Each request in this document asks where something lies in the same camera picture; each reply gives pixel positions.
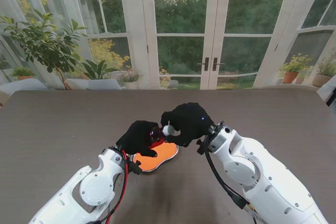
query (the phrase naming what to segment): gray table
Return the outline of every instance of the gray table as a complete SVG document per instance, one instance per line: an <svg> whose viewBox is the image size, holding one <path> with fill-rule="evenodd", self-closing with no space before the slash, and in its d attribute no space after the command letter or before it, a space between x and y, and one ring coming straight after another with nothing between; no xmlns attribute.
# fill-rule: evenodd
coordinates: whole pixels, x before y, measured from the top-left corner
<svg viewBox="0 0 336 224"><path fill-rule="evenodd" d="M314 91L294 89L16 92L0 110L1 223L27 223L79 168L95 169L97 155L133 121L159 122L163 111L190 101L260 140L336 223L336 119ZM113 223L253 223L196 148L180 148L152 174L130 175Z"/></svg>

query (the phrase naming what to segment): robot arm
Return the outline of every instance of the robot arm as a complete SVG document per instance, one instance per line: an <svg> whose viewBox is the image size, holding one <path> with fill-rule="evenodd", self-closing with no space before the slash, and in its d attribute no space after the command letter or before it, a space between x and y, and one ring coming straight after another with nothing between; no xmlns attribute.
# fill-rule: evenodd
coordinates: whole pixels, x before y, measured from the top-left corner
<svg viewBox="0 0 336 224"><path fill-rule="evenodd" d="M123 172L123 158L113 149L105 149L98 156L99 167L85 166L35 214L29 224L86 224L99 219L115 196L113 178ZM89 206L88 213L74 199L79 184L79 195Z"/></svg>
<svg viewBox="0 0 336 224"><path fill-rule="evenodd" d="M328 224L305 186L257 140L222 123L211 128L208 148L239 183L245 210L265 224Z"/></svg>

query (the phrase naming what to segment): black robotic glove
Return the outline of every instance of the black robotic glove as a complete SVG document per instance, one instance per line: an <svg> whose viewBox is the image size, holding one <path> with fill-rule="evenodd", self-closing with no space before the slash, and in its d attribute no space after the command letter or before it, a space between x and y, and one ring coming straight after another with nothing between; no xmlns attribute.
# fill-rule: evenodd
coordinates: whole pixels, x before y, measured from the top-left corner
<svg viewBox="0 0 336 224"><path fill-rule="evenodd" d="M192 140L207 135L214 122L198 103L190 102L177 106L173 111L164 112L161 124L165 126L168 123L181 132L178 136L166 137L166 142L187 147Z"/></svg>
<svg viewBox="0 0 336 224"><path fill-rule="evenodd" d="M127 154L140 153L142 156L156 157L156 151L149 149L149 146L152 144L151 130L157 126L154 122L135 121L117 141L117 146Z"/></svg>

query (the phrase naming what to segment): door handle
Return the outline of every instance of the door handle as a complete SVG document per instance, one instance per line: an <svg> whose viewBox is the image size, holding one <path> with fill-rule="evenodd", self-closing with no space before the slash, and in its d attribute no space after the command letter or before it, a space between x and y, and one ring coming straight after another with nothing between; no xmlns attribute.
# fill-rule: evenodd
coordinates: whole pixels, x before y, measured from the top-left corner
<svg viewBox="0 0 336 224"><path fill-rule="evenodd" d="M209 66L209 57L205 58L205 63L197 63L197 65L204 65L204 71L208 71L208 66Z"/></svg>
<svg viewBox="0 0 336 224"><path fill-rule="evenodd" d="M217 65L225 65L225 63L217 63L218 58L214 58L214 64L212 66L212 71L216 71Z"/></svg>

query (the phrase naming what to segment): plant pot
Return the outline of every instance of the plant pot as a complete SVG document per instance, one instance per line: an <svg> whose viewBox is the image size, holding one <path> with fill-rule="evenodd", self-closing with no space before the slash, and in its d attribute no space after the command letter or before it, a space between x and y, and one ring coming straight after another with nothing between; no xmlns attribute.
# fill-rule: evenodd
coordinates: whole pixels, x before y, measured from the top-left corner
<svg viewBox="0 0 336 224"><path fill-rule="evenodd" d="M296 83L296 84L302 84L303 81L304 81L304 77L300 77L300 76L299 76L299 77L296 78L295 83Z"/></svg>
<svg viewBox="0 0 336 224"><path fill-rule="evenodd" d="M125 82L124 85L125 85L125 88L128 90L137 89L136 82Z"/></svg>
<svg viewBox="0 0 336 224"><path fill-rule="evenodd" d="M31 79L34 78L34 76L18 76L17 79L19 81L26 80L26 79Z"/></svg>
<svg viewBox="0 0 336 224"><path fill-rule="evenodd" d="M313 79L313 86L322 87L331 79L331 76L325 76L324 74L317 73Z"/></svg>
<svg viewBox="0 0 336 224"><path fill-rule="evenodd" d="M276 82L275 82L275 84L282 84L282 81L283 81L283 78L277 79Z"/></svg>
<svg viewBox="0 0 336 224"><path fill-rule="evenodd" d="M283 84L292 83L295 78L298 76L299 72L286 72L284 80L282 81Z"/></svg>

